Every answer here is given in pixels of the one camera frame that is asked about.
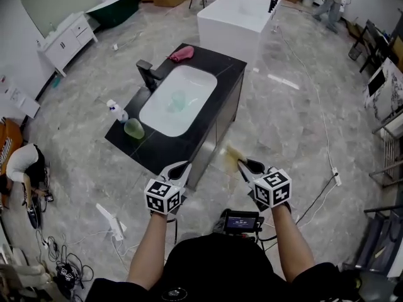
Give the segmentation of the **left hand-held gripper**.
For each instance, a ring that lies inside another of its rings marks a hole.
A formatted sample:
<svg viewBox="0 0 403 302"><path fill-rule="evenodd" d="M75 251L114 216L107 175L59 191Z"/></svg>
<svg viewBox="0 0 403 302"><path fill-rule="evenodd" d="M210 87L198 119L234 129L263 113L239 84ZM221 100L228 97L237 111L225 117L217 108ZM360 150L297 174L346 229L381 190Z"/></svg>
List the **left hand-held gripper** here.
<svg viewBox="0 0 403 302"><path fill-rule="evenodd" d="M186 200L186 184L192 168L186 162L182 173L182 163L166 166L155 179L151 179L144 189L145 206L152 212L175 215Z"/></svg>

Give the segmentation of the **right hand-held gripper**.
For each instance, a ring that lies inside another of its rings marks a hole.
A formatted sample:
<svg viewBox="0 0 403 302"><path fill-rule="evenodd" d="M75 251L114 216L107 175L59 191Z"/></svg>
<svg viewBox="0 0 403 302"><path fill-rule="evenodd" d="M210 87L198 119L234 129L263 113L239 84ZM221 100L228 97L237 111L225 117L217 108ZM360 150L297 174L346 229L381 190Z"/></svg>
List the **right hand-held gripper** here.
<svg viewBox="0 0 403 302"><path fill-rule="evenodd" d="M271 168L250 158L239 159L237 166L252 189L253 200L260 211L277 207L292 198L292 180L283 169Z"/></svg>

